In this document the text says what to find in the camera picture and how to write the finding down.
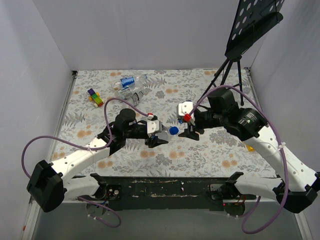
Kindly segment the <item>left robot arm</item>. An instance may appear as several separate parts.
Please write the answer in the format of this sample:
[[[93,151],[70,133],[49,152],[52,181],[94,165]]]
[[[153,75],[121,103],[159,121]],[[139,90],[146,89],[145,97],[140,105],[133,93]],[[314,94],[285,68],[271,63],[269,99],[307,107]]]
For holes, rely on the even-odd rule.
[[[26,189],[45,213],[56,209],[65,199],[92,196],[101,200],[107,193],[104,179],[96,173],[76,175],[119,151],[127,139],[143,139],[149,148],[167,144],[167,140],[159,138],[167,130],[155,115],[148,115],[146,121],[137,121],[132,109],[122,109],[113,124],[108,124],[84,149],[51,163],[38,162]]]

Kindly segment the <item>Pepsi plastic bottle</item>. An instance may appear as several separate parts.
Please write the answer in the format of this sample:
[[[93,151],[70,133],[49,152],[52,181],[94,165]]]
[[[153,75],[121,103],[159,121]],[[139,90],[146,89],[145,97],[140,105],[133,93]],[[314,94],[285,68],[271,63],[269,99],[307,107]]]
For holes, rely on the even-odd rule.
[[[156,136],[159,140],[167,141],[169,142],[172,138],[172,135],[168,130],[162,130],[161,132],[157,133]]]

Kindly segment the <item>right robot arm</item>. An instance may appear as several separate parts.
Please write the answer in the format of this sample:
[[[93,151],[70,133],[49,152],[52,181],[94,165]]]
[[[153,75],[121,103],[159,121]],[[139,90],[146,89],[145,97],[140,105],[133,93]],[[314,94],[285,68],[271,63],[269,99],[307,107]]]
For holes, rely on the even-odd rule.
[[[196,109],[191,101],[177,105],[177,118],[187,123],[180,137],[199,140],[206,129],[223,127],[230,135],[252,147],[278,174],[276,178],[245,176],[236,172],[212,190],[214,199],[231,200],[255,195],[285,201],[284,208],[298,214],[318,197],[320,174],[301,162],[283,142],[278,142],[270,123],[255,109],[239,107],[230,89],[220,88],[208,96],[210,107]]]

